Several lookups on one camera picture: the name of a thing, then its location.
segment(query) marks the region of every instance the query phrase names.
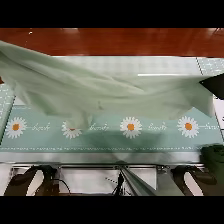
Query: crumpled green cloth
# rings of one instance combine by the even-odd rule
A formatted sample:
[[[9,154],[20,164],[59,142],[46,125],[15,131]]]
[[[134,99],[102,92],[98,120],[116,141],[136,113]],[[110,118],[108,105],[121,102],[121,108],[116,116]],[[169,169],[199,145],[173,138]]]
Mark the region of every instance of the crumpled green cloth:
[[[192,107],[212,116],[212,94],[198,82],[209,76],[109,77],[0,41],[0,76],[25,104],[86,129],[92,115],[110,113],[177,119]]]

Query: wooden floor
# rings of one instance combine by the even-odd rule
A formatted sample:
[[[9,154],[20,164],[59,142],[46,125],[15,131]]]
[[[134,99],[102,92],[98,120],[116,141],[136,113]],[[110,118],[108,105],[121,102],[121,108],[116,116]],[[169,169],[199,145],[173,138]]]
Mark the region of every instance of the wooden floor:
[[[52,56],[224,57],[223,28],[0,28],[0,40]]]

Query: daisy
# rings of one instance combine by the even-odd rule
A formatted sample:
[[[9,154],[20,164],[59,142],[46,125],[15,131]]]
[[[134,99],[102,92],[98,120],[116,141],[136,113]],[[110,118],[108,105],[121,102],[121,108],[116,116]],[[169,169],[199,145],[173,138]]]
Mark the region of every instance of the daisy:
[[[140,121],[134,117],[126,117],[123,119],[120,127],[120,130],[123,131],[123,135],[126,138],[135,138],[141,134],[140,130],[142,130]]]
[[[66,138],[70,138],[70,139],[75,138],[82,134],[80,129],[68,128],[66,126],[66,122],[63,122],[62,124],[62,131],[64,132],[63,135],[65,135]]]
[[[198,124],[194,120],[194,118],[190,117],[182,117],[178,121],[179,131],[182,131],[182,135],[185,135],[185,137],[194,138],[194,136],[197,136],[198,132]]]
[[[26,130],[26,127],[25,119],[22,119],[21,117],[14,117],[14,119],[12,119],[7,124],[5,129],[6,135],[8,135],[8,138],[17,138],[23,134],[23,131]]]

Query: black wire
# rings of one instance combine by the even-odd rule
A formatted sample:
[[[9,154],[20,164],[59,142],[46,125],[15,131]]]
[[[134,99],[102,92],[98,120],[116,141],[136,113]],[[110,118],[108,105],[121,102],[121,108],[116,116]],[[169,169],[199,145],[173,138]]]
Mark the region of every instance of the black wire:
[[[61,180],[61,179],[52,179],[52,180],[58,180],[58,181],[61,181],[61,182],[67,187],[68,192],[69,192],[69,195],[71,195],[71,191],[70,191],[68,185],[66,184],[66,182],[65,182],[64,180]]]

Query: yellow flower center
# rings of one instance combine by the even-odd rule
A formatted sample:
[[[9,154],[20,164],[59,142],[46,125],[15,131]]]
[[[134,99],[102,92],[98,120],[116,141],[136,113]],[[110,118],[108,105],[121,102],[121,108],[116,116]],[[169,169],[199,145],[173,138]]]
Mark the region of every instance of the yellow flower center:
[[[128,124],[128,130],[133,131],[135,129],[135,126],[133,124]]]
[[[14,125],[12,126],[12,130],[13,130],[13,131],[18,131],[18,130],[19,130],[19,124],[14,124]]]
[[[192,125],[190,123],[186,123],[185,128],[190,131],[192,129]]]

